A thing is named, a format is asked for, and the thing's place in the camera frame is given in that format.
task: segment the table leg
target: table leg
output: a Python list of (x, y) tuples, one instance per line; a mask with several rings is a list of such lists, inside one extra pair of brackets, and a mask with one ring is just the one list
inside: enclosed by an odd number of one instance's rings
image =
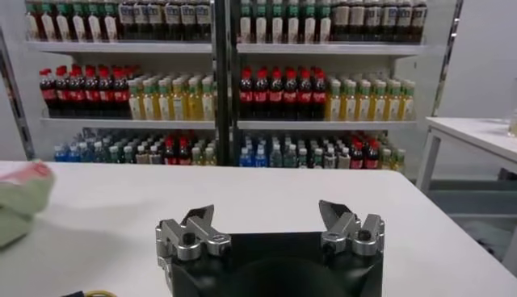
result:
[(427, 195), (433, 170), (435, 169), (436, 156), (438, 155), (440, 138), (432, 131), (427, 133), (426, 146), (423, 149), (422, 163), (418, 169), (417, 188)]

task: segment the yellow drink bottle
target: yellow drink bottle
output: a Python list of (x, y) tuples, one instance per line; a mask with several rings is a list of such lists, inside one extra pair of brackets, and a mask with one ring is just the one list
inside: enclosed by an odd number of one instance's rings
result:
[(360, 95), (355, 105), (355, 120), (365, 121), (368, 119), (368, 108), (370, 107), (370, 88), (369, 81), (361, 81)]

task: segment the shelf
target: shelf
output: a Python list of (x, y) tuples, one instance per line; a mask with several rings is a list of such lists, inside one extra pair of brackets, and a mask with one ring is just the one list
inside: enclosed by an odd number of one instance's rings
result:
[(426, 48), (420, 44), (237, 44), (239, 53), (416, 56)]
[(299, 121), (239, 121), (242, 130), (402, 130), (416, 127), (416, 122), (299, 122)]
[(211, 44), (167, 42), (77, 43), (28, 41), (27, 46), (40, 52), (139, 52), (139, 53), (212, 53)]
[(133, 119), (51, 119), (41, 118), (45, 127), (215, 130), (210, 121), (155, 121)]

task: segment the metal gripper jaw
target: metal gripper jaw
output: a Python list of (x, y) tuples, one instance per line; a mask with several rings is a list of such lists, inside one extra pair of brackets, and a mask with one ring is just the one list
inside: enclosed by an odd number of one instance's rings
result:
[(324, 200), (320, 200), (319, 206), (327, 228), (321, 242), (325, 254), (336, 255), (350, 250), (369, 257), (384, 251), (385, 222), (379, 215), (368, 215), (361, 227), (361, 220), (348, 207)]

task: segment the table surface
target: table surface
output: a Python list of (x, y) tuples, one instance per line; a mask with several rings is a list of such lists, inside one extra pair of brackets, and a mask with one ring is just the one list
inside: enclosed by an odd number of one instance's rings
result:
[[(5, 172), (22, 163), (0, 162)], [(51, 204), (0, 252), (0, 295), (109, 290), (168, 296), (154, 228), (215, 204), (222, 232), (311, 232), (317, 202), (386, 222), (383, 296), (511, 296), (517, 279), (403, 176), (384, 170), (247, 169), (49, 163)]]
[(469, 144), (517, 161), (517, 138), (508, 136), (504, 119), (427, 118), (430, 128), (438, 129)]

